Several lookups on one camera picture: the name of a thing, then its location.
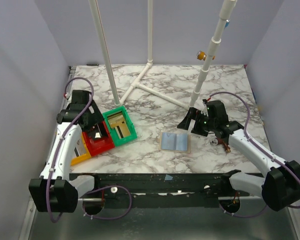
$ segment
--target floor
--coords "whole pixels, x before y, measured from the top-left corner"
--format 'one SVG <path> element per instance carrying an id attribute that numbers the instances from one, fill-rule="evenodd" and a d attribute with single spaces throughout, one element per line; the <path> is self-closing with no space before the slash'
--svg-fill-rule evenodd
<path id="1" fill-rule="evenodd" d="M 114 65 L 117 92 L 122 97 L 144 65 Z M 141 80 L 142 84 L 161 91 L 184 103 L 189 103 L 201 66 L 154 65 Z M 75 76 L 88 78 L 94 87 L 93 99 L 100 111 L 115 108 L 107 72 L 104 66 L 78 66 Z M 74 81 L 72 89 L 89 90 L 84 81 Z M 209 94 L 229 91 L 240 95 L 249 105 L 251 120 L 248 132 L 269 148 L 261 118 L 253 98 L 243 65 L 211 66 L 201 95 L 195 105 L 202 108 L 201 99 Z M 218 95 L 225 104 L 230 120 L 244 124 L 247 111 L 230 95 Z M 226 153 L 221 145 L 212 146 L 212 136 L 190 134 L 191 153 L 159 150 L 161 132 L 184 133 L 177 124 L 187 111 L 141 89 L 135 89 L 124 106 L 134 124 L 138 138 L 97 157 L 75 165 L 72 172 L 94 173 L 225 173 L 238 169 L 246 173 L 259 172 L 241 153 L 231 149 Z"/>

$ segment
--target pvc pipe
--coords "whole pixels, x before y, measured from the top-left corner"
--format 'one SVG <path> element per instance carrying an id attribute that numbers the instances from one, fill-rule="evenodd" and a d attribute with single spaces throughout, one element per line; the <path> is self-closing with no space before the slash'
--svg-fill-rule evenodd
<path id="1" fill-rule="evenodd" d="M 166 101 L 168 101 L 170 103 L 178 105 L 178 106 L 180 106 L 180 107 L 182 107 L 184 109 L 188 109 L 189 108 L 186 103 L 178 101 L 178 100 L 176 100 L 176 99 L 174 99 L 174 98 L 172 98 L 172 97 L 170 97 L 170 96 L 168 96 L 168 95 L 166 95 L 164 93 L 156 91 L 156 90 L 154 90 L 154 89 L 152 89 L 150 87 L 147 87 L 147 86 L 145 86 L 143 84 L 139 84 L 137 87 L 140 88 L 140 89 L 142 89 L 142 90 L 144 90 L 144 91 L 146 91 L 146 92 L 148 92 L 148 93 L 156 95 L 157 97 L 162 98 L 162 99 L 164 99 L 164 100 L 166 100 Z"/>
<path id="2" fill-rule="evenodd" d="M 133 80 L 133 82 L 131 83 L 131 85 L 128 88 L 128 90 L 125 92 L 125 94 L 120 99 L 120 104 L 121 105 L 124 104 L 125 100 L 130 95 L 130 93 L 132 92 L 132 90 L 135 89 L 135 87 L 137 87 L 139 85 L 139 82 L 140 82 L 141 78 L 146 74 L 146 72 L 151 68 L 151 66 L 152 66 L 152 62 L 151 63 L 147 63 L 145 65 L 144 69 L 140 72 L 140 74 Z"/>
<path id="3" fill-rule="evenodd" d="M 153 0 L 148 0 L 148 63 L 153 62 L 152 35 L 153 35 Z"/>
<path id="4" fill-rule="evenodd" d="M 111 91 L 113 94 L 114 104 L 118 107 L 121 104 L 120 104 L 119 97 L 118 97 L 114 73 L 113 73 L 112 67 L 111 67 L 111 62 L 110 62 L 110 58 L 109 58 L 109 52 L 108 52 L 108 48 L 107 48 L 104 29 L 102 27 L 98 2 L 97 2 L 97 0 L 89 0 L 89 5 L 90 5 L 90 10 L 92 13 L 93 21 L 94 21 L 94 26 L 98 33 L 98 37 L 99 37 L 99 41 L 100 41 L 100 45 L 101 45 L 101 49 L 102 49 L 102 55 L 103 55 L 103 59 L 104 59 L 104 64 L 105 64 L 105 68 L 106 68 L 106 73 L 108 74 Z"/>
<path id="5" fill-rule="evenodd" d="M 197 101 L 197 99 L 199 97 L 202 84 L 206 80 L 207 75 L 209 73 L 209 68 L 210 68 L 212 58 L 215 55 L 217 48 L 221 42 L 221 36 L 222 36 L 222 33 L 224 32 L 224 29 L 225 29 L 225 26 L 227 23 L 227 19 L 230 18 L 230 15 L 236 5 L 236 2 L 237 2 L 237 0 L 224 0 L 224 2 L 222 4 L 220 14 L 219 14 L 219 21 L 216 26 L 214 35 L 210 41 L 208 51 L 207 51 L 207 56 L 205 57 L 204 64 L 199 72 L 198 81 L 195 85 L 195 88 L 193 89 L 192 94 L 191 94 L 191 100 L 189 103 L 190 108 L 195 106 L 195 102 Z"/>

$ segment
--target wall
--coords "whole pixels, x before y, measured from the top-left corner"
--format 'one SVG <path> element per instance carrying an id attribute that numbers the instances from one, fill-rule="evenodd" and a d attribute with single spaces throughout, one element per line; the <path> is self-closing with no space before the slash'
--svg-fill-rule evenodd
<path id="1" fill-rule="evenodd" d="M 34 1 L 0 1 L 0 240 L 18 239 L 68 73 Z"/>
<path id="2" fill-rule="evenodd" d="M 300 0 L 283 2 L 246 70 L 272 150 L 300 163 Z"/>
<path id="3" fill-rule="evenodd" d="M 35 0 L 69 65 L 103 63 L 87 0 Z M 283 0 L 239 0 L 214 64 L 246 64 Z M 99 0 L 111 62 L 147 61 L 147 0 Z M 223 0 L 153 1 L 155 64 L 200 65 Z"/>

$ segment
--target marble tabletop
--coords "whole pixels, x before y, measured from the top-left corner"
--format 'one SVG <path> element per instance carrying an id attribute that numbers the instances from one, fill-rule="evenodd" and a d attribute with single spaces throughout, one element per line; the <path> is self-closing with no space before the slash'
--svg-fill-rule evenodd
<path id="1" fill-rule="evenodd" d="M 139 75 L 144 65 L 113 65 L 116 87 L 121 98 L 130 83 Z M 189 103 L 201 66 L 153 65 L 141 83 L 161 91 L 181 102 Z M 78 66 L 76 77 L 89 79 L 94 87 L 93 99 L 102 113 L 115 108 L 105 66 Z M 90 90 L 86 82 L 74 81 L 72 89 Z M 211 66 L 196 107 L 202 108 L 201 99 L 209 94 L 229 91 L 240 95 L 249 105 L 251 119 L 248 132 L 261 144 L 269 148 L 268 140 L 259 116 L 252 90 L 243 65 Z M 247 111 L 235 97 L 222 94 L 229 120 L 244 124 Z M 257 173 L 257 168 L 240 152 L 231 148 L 226 153 L 222 145 L 210 144 L 208 137 L 190 134 L 190 153 L 159 150 L 161 132 L 184 133 L 177 124 L 187 110 L 169 103 L 141 89 L 134 89 L 124 106 L 134 124 L 138 138 L 127 144 L 93 157 L 72 167 L 74 173 L 226 173 L 238 169 L 246 173 Z"/>

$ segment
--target blue notebook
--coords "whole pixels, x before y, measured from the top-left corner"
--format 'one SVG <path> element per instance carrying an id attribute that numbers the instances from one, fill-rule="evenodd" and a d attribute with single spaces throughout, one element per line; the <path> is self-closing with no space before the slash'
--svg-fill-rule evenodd
<path id="1" fill-rule="evenodd" d="M 187 152 L 188 151 L 188 134 L 163 132 L 161 136 L 162 150 Z"/>

